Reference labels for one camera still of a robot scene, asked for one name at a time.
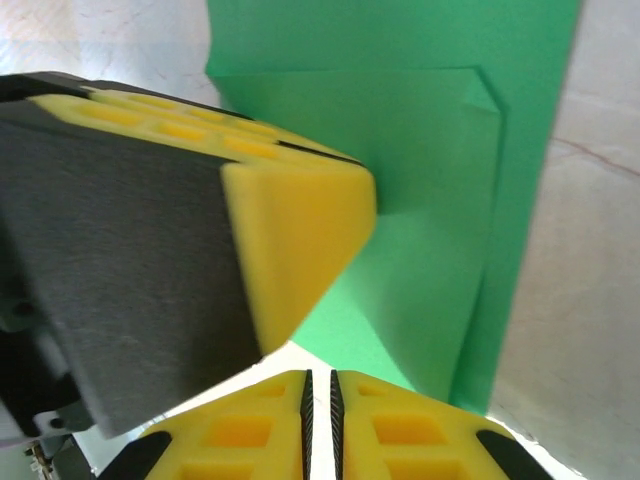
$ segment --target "green cardboard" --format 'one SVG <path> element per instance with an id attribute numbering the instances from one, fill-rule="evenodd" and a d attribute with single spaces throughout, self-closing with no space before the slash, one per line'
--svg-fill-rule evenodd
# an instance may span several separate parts
<path id="1" fill-rule="evenodd" d="M 351 311 L 352 315 L 356 310 L 361 312 L 371 322 L 393 363 L 418 390 L 441 399 L 447 399 L 445 396 L 448 395 L 452 403 L 472 410 L 483 411 L 490 396 L 526 240 L 537 176 L 579 4 L 579 0 L 209 0 L 213 47 L 207 72 L 226 99 L 245 113 L 263 112 L 265 120 L 281 123 L 293 130 L 300 131 L 302 127 L 297 126 L 306 119 L 302 133 L 320 140 L 325 137 L 328 139 L 326 143 L 336 148 L 348 144 L 358 123 L 347 125 L 336 119 L 344 115 L 354 120 L 362 118 L 349 114 L 349 103 L 342 102 L 351 96 L 360 98 L 359 92 L 363 89 L 373 92 L 375 89 L 370 87 L 369 80 L 382 72 L 395 72 L 400 79 L 401 72 L 406 73 L 407 70 L 431 70 L 444 75 L 446 69 L 461 69 L 467 72 L 474 70 L 483 79 L 484 87 L 491 95 L 484 94 L 483 88 L 470 88 L 465 105 L 471 108 L 474 102 L 482 104 L 484 99 L 492 98 L 503 114 L 498 153 L 493 159 L 485 160 L 483 157 L 482 160 L 489 166 L 496 162 L 498 165 L 497 174 L 491 182 L 495 187 L 493 210 L 463 226 L 458 223 L 461 218 L 469 218 L 472 212 L 483 208 L 456 203 L 462 201 L 455 193 L 459 185 L 454 187 L 445 182 L 449 193 L 438 189 L 428 191 L 422 188 L 429 184 L 429 180 L 422 176 L 425 171 L 417 160 L 418 156 L 412 157 L 419 165 L 416 167 L 418 171 L 408 175 L 407 172 L 414 167 L 409 161 L 402 161 L 407 158 L 404 151 L 393 150 L 394 147 L 379 141 L 366 142 L 367 145 L 375 145 L 376 150 L 358 150 L 354 145 L 348 153 L 369 165 L 384 164 L 380 166 L 382 173 L 374 171 L 381 199 L 380 228 L 376 230 L 370 248 L 367 247 L 345 272 L 344 278 L 334 286 L 309 320 L 317 323 L 316 330 L 326 329 L 336 336 L 349 337 L 351 345 L 359 344 L 360 332 L 349 329 L 349 317 L 322 315 L 323 308 L 327 309 L 326 312 L 332 311 L 326 302 L 330 306 L 335 291 L 340 290 L 340 295 L 333 302 L 353 302 L 355 306 L 351 310 L 336 310 Z M 340 72 L 361 76 L 352 77 L 354 83 L 350 85 L 333 84 L 333 89 L 321 89 L 321 80 L 310 81 L 304 75 L 291 75 L 288 78 L 296 80 L 282 81 L 284 74 L 300 71 L 313 71 L 315 73 L 306 75 L 317 78 L 328 74 L 328 71 L 336 71 L 336 75 Z M 295 90 L 294 83 L 302 80 L 307 82 L 306 87 L 298 88 L 308 88 L 304 93 L 306 97 L 313 98 L 305 101 L 301 95 L 296 95 L 299 100 L 297 106 L 280 109 L 275 105 L 283 102 Z M 424 101 L 417 97 L 410 100 L 413 92 L 407 89 L 414 87 L 412 82 L 400 81 L 389 85 L 381 97 L 369 95 L 369 102 L 378 107 L 375 111 L 379 117 L 375 121 L 369 119 L 367 125 L 376 127 L 376 133 L 400 132 L 407 126 L 422 125 L 434 115 L 438 118 L 444 115 L 440 111 L 423 108 L 425 120 L 417 120 L 412 113 L 409 121 L 397 114 L 403 109 L 411 111 L 414 102 Z M 404 92 L 399 96 L 388 94 L 400 91 Z M 314 121 L 314 109 L 325 112 L 322 115 L 331 112 L 333 126 L 323 126 Z M 393 113 L 387 116 L 380 112 Z M 328 128 L 333 129 L 332 138 L 329 138 Z M 425 129 L 423 139 L 428 139 L 425 145 L 437 142 L 441 135 L 450 138 L 452 134 L 446 131 L 449 128 Z M 385 138 L 395 144 L 395 139 Z M 387 151 L 393 151 L 394 156 L 381 153 Z M 432 157 L 421 158 L 427 164 L 434 161 Z M 453 180 L 455 173 L 449 171 L 446 162 L 442 160 L 440 165 L 442 170 L 438 173 Z M 404 169 L 397 176 L 396 166 Z M 393 184 L 389 175 L 406 178 L 408 183 L 404 190 Z M 486 184 L 481 184 L 478 188 L 484 190 L 486 187 Z M 424 192 L 421 200 L 418 199 L 419 192 Z M 448 207 L 441 200 L 447 195 L 454 199 Z M 433 221 L 434 225 L 438 224 L 437 229 L 425 227 L 426 210 L 421 214 L 416 213 L 420 208 L 413 214 L 402 210 L 405 202 L 420 203 L 429 196 L 437 198 L 435 203 L 439 213 L 429 217 L 437 218 L 437 222 Z M 402 212 L 393 213 L 394 205 Z M 487 222 L 491 228 L 485 254 L 479 248 L 484 230 L 480 229 L 483 232 L 480 234 L 477 229 L 480 228 L 478 225 L 486 225 Z M 418 232 L 420 228 L 424 242 L 410 233 Z M 449 236 L 451 232 L 455 232 L 455 236 Z M 468 237 L 473 237 L 474 241 L 469 242 Z M 472 243 L 476 248 L 470 249 Z M 458 245 L 464 247 L 458 251 Z M 422 254 L 413 250 L 398 252 L 398 248 L 408 247 Z M 391 253 L 383 258 L 383 251 Z M 468 260 L 467 253 L 462 254 L 461 251 L 476 253 L 472 260 Z M 397 261 L 402 263 L 411 255 L 415 256 L 415 265 L 405 274 L 402 268 L 396 267 Z M 443 259 L 454 257 L 465 259 L 462 268 L 469 269 L 472 280 L 459 281 L 457 269 L 462 263 L 452 263 L 450 271 L 456 273 L 445 276 L 442 283 L 436 284 L 431 270 L 443 270 L 441 264 L 448 261 Z M 437 268 L 426 268 L 427 264 L 431 266 L 431 262 Z M 482 264 L 480 280 L 477 278 L 478 264 Z M 390 276 L 386 285 L 371 280 L 375 275 L 387 274 Z M 474 282 L 475 290 L 470 287 Z M 404 290 L 407 285 L 414 285 L 414 288 Z M 429 304 L 428 312 L 420 310 L 425 304 L 423 296 L 434 302 Z M 460 312 L 465 309 L 468 309 L 467 317 L 462 318 Z M 303 346 L 312 351 L 324 351 L 326 345 L 316 345 L 316 339 L 310 334 L 312 327 L 305 325 L 299 334 Z M 443 337 L 445 332 L 453 331 L 455 335 L 452 338 Z M 458 335 L 463 335 L 464 339 L 460 341 Z M 420 341 L 424 345 L 422 350 L 418 348 Z M 360 352 L 355 347 L 348 352 L 344 349 L 338 351 L 339 348 L 328 350 L 323 358 L 338 367 L 340 364 L 334 359 L 352 358 Z M 368 373 L 385 378 L 385 375 L 397 374 L 397 371 Z"/>
<path id="2" fill-rule="evenodd" d="M 482 79 L 474 69 L 301 72 L 216 85 L 234 109 L 352 155 L 377 179 L 373 238 L 295 340 L 341 369 L 448 399 L 494 196 L 500 112 Z M 393 361 L 381 365 L 383 353 Z"/>

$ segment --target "black ridged strip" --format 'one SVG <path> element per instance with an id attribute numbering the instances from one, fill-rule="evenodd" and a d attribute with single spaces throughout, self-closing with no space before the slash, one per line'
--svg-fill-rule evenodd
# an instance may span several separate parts
<path id="1" fill-rule="evenodd" d="M 509 480 L 553 480 L 516 440 L 492 430 L 480 430 L 476 437 Z"/>
<path id="2" fill-rule="evenodd" d="M 169 432 L 155 432 L 129 443 L 98 480 L 144 480 L 171 443 Z"/>
<path id="3" fill-rule="evenodd" d="M 311 478 L 311 441 L 313 439 L 313 372 L 307 370 L 300 401 L 302 420 L 302 478 Z"/>
<path id="4" fill-rule="evenodd" d="M 333 434 L 333 457 L 336 462 L 336 480 L 342 480 L 344 458 L 344 400 L 340 390 L 338 372 L 331 370 L 331 433 Z"/>
<path id="5" fill-rule="evenodd" d="M 297 145 L 295 143 L 285 142 L 284 140 L 278 140 L 278 145 L 281 147 L 291 148 L 293 150 L 298 150 L 299 152 L 313 153 L 314 155 L 320 155 L 322 157 L 333 158 L 334 160 L 340 160 L 341 162 L 352 163 L 354 165 L 362 166 L 360 162 L 356 162 L 347 157 L 342 157 L 340 155 L 334 155 L 333 153 L 323 152 L 322 150 L 316 150 L 315 148 L 303 147 L 302 145 Z"/>

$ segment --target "yellow foam block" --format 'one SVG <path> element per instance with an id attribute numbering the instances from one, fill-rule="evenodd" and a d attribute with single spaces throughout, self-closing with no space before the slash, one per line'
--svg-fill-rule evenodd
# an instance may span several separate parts
<path id="1" fill-rule="evenodd" d="M 30 100 L 67 123 L 229 160 L 220 177 L 256 337 L 263 354 L 283 345 L 372 233 L 371 174 L 253 120 L 138 93 L 90 97 Z"/>
<path id="2" fill-rule="evenodd" d="M 291 371 L 155 424 L 172 440 L 146 480 L 301 480 L 306 372 Z"/>
<path id="3" fill-rule="evenodd" d="M 339 372 L 344 480 L 509 480 L 478 441 L 484 417 L 357 372 Z"/>

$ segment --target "white surface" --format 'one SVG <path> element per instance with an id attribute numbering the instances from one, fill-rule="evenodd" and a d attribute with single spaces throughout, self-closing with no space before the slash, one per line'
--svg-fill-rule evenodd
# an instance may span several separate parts
<path id="1" fill-rule="evenodd" d="M 640 478 L 639 24 L 637 0 L 585 2 L 492 406 L 593 480 Z M 0 3 L 0 74 L 62 70 L 214 103 L 208 44 L 204 0 Z"/>
<path id="2" fill-rule="evenodd" d="M 0 478 L 7 480 L 36 480 L 37 474 L 31 470 L 29 457 L 24 455 L 24 447 L 0 449 Z"/>
<path id="3" fill-rule="evenodd" d="M 116 458 L 120 451 L 129 442 L 137 439 L 144 430 L 144 428 L 138 427 L 123 435 L 105 438 L 100 429 L 94 425 L 84 432 L 74 433 L 73 436 L 84 454 L 87 464 L 91 467 L 91 472 L 98 476 Z"/>

